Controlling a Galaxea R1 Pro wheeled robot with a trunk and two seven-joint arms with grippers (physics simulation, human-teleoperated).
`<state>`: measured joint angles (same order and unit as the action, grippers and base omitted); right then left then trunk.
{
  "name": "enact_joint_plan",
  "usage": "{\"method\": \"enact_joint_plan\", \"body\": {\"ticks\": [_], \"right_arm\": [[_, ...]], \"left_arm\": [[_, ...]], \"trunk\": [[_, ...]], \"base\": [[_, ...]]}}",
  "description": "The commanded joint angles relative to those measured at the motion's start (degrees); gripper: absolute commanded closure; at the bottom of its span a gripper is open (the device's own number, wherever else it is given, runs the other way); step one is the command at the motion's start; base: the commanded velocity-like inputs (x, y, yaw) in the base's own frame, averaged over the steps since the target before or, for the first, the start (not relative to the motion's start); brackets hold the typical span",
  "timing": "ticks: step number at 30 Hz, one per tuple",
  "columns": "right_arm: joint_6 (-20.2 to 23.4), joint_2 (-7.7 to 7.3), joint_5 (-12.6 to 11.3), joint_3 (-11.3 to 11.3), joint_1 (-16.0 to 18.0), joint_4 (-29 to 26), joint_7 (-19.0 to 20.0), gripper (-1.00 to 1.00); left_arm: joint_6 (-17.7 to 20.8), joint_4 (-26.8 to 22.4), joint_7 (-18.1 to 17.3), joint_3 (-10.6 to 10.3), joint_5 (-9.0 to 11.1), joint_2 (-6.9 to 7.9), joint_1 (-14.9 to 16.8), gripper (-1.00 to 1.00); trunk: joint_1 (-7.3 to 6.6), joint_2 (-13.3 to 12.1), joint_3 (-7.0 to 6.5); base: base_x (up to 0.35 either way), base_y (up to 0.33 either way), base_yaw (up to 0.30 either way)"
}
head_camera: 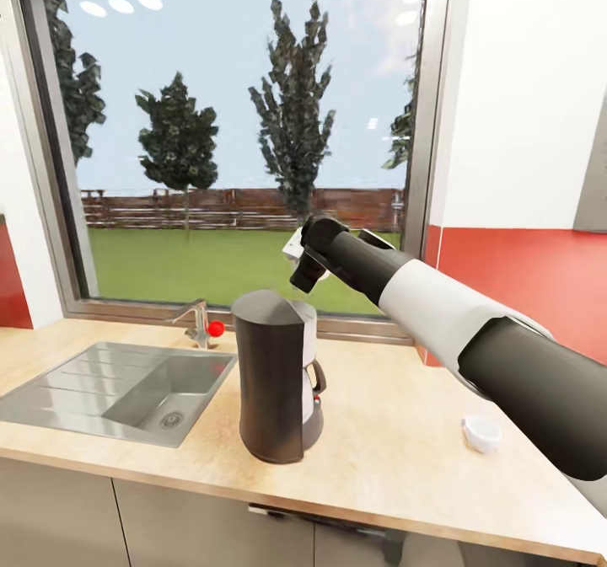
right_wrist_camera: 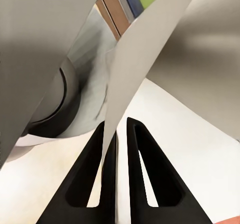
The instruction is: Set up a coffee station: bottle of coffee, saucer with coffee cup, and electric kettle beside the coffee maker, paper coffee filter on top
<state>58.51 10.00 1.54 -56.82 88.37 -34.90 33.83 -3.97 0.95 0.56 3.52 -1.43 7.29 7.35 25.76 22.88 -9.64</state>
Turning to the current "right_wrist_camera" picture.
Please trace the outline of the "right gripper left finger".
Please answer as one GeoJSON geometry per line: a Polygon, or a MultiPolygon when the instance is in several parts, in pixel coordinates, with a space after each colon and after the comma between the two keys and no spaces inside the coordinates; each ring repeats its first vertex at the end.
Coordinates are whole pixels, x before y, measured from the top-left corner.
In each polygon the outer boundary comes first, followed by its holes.
{"type": "Polygon", "coordinates": [[[36,224],[115,224],[117,132],[104,159],[99,205],[87,207],[102,161],[104,126],[97,126],[36,224]]]}

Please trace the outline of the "paper coffee filter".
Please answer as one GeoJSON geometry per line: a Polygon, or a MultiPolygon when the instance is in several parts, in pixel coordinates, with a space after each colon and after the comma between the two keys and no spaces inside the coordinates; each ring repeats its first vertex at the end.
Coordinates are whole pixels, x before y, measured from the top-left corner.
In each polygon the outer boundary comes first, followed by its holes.
{"type": "MultiPolygon", "coordinates": [[[[213,224],[240,216],[240,0],[155,0],[106,52],[104,162],[131,224],[127,118],[145,124],[213,224]]],[[[141,152],[147,202],[159,207],[141,152]]]]}

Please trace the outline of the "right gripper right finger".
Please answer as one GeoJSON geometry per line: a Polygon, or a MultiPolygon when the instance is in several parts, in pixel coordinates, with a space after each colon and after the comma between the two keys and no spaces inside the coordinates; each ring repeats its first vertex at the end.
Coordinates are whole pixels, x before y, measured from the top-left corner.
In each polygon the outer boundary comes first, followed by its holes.
{"type": "Polygon", "coordinates": [[[145,124],[126,119],[131,224],[213,224],[145,124]],[[140,154],[158,207],[148,204],[140,154]]]}

